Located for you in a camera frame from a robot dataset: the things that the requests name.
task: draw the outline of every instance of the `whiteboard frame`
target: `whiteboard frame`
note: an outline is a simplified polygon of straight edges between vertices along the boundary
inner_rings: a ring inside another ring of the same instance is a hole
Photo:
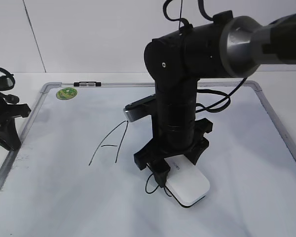
[[[239,82],[236,81],[226,81],[226,82],[199,82],[198,86],[201,87],[211,87],[211,86],[233,86],[235,87]],[[93,85],[86,85],[86,86],[80,86],[80,88],[96,88],[95,83],[92,83]],[[38,97],[37,102],[35,103],[35,106],[27,119],[25,126],[21,132],[20,140],[21,143],[25,140],[27,134],[29,133],[32,124],[40,111],[41,106],[43,105],[45,98],[49,91],[52,88],[61,88],[61,87],[69,87],[74,86],[74,83],[62,83],[62,82],[49,82],[46,83],[42,89],[40,90],[40,95]],[[294,160],[296,161],[296,144],[292,140],[291,136],[287,132],[286,128],[283,126],[282,122],[276,115],[275,111],[273,110],[272,106],[268,102],[267,98],[265,97],[262,88],[260,85],[253,81],[249,80],[246,81],[243,86],[249,86],[251,87],[257,97],[259,98],[260,102],[262,103],[264,109],[268,113],[270,119],[272,120],[273,124],[275,125],[277,131],[281,135],[284,143],[286,144],[287,148],[289,149],[290,153],[292,154]],[[154,87],[154,83],[102,83],[101,87]],[[16,156],[18,154],[19,150],[16,151],[10,151],[8,155],[6,156],[1,168],[0,168],[0,190],[4,185],[4,182],[13,166],[13,163],[16,159]]]

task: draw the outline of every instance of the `white wall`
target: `white wall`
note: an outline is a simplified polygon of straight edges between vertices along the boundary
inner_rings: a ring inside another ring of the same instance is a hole
[[[143,52],[152,38],[177,29],[162,14],[165,0],[25,0],[47,72],[146,72]],[[296,0],[205,0],[210,15],[232,9],[261,24],[296,12]],[[169,6],[178,17],[180,0]],[[184,0],[183,17],[206,24],[197,0]],[[0,0],[0,67],[44,72],[22,0]],[[260,71],[296,71],[296,65]]]
[[[22,0],[0,0],[0,67],[44,72]]]
[[[164,0],[26,0],[48,72],[145,72],[143,51],[152,38],[177,29],[162,14]],[[205,0],[210,15],[232,9],[261,24],[296,13],[296,0]],[[180,0],[169,14],[179,15]],[[197,0],[184,0],[184,17],[207,23]],[[262,66],[262,71],[296,70],[296,65]]]

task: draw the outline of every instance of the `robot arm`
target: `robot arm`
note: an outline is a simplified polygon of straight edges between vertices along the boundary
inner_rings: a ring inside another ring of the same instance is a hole
[[[130,121],[151,115],[153,138],[134,160],[140,170],[148,166],[162,188],[170,171],[165,158],[185,155],[195,165],[209,146],[203,135],[213,124],[195,121],[200,78],[247,78],[260,64],[296,64],[296,14],[262,26],[226,11],[207,16],[211,24],[193,27],[186,19],[167,16],[171,1],[163,7],[166,18],[184,26],[153,39],[144,53],[156,94],[125,107]],[[230,95],[225,97],[230,103]]]

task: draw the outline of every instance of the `green sticker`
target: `green sticker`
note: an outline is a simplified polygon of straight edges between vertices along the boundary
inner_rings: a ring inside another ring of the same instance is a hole
[[[61,89],[57,92],[56,97],[60,100],[70,100],[78,94],[77,90],[71,87]]]

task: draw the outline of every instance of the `table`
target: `table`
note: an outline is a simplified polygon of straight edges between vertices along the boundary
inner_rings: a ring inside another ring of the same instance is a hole
[[[148,73],[15,73],[14,76],[16,85],[9,93],[19,96],[20,103],[27,103],[30,107],[36,102],[42,86],[51,81],[152,82]],[[260,84],[296,144],[296,72],[256,72],[249,79]],[[224,79],[206,81],[224,81]],[[16,119],[19,132],[24,121],[25,118]],[[0,147],[0,166],[6,155],[7,151]]]

